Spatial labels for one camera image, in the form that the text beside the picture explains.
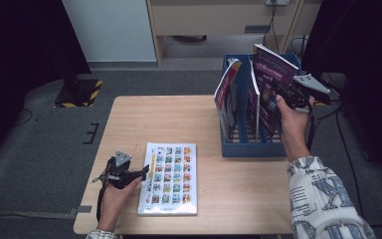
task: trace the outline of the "blue plastic crate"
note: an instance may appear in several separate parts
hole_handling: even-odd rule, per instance
[[[295,54],[281,54],[290,63],[299,68],[297,74],[300,74],[300,63]],[[260,129],[260,142],[254,142],[252,137],[256,134],[251,133],[251,127],[247,121],[247,103],[248,88],[251,83],[251,59],[252,55],[225,55],[223,61],[223,72],[228,67],[228,59],[237,58],[242,62],[238,71],[235,84],[237,85],[238,115],[237,126],[233,130],[234,135],[231,141],[226,141],[222,130],[222,156],[223,157],[283,157],[286,156],[284,145],[282,144],[279,125],[279,132],[274,136],[269,136],[267,131]]]

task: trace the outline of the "person's right hand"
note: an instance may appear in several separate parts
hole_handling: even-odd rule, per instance
[[[312,105],[313,102],[314,98],[310,97],[309,103]],[[309,119],[308,114],[291,109],[279,95],[277,95],[277,105],[282,113],[282,142],[285,146],[287,159],[293,161],[300,157],[310,156],[304,138]]]

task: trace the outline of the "person's left hand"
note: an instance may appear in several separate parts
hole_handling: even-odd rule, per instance
[[[117,189],[111,184],[106,187],[101,203],[101,217],[97,229],[110,232],[114,231],[117,218],[126,199],[140,182],[141,177],[137,177],[123,189]]]

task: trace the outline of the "book cover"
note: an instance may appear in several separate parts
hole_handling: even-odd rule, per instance
[[[223,74],[214,95],[223,136],[227,141],[230,140],[231,128],[236,126],[238,103],[235,79],[242,62],[238,59],[228,59],[228,63],[229,66]]]
[[[253,50],[254,75],[261,94],[260,123],[272,136],[281,120],[273,81],[289,87],[298,67],[262,44],[255,44]]]
[[[197,152],[195,143],[149,142],[138,215],[197,214]]]
[[[260,92],[256,82],[256,76],[254,75],[253,63],[251,64],[251,82],[249,85],[248,92],[248,106],[247,106],[247,116],[250,120],[251,126],[253,127],[255,133],[255,142],[260,141],[259,137],[259,115],[260,115]]]

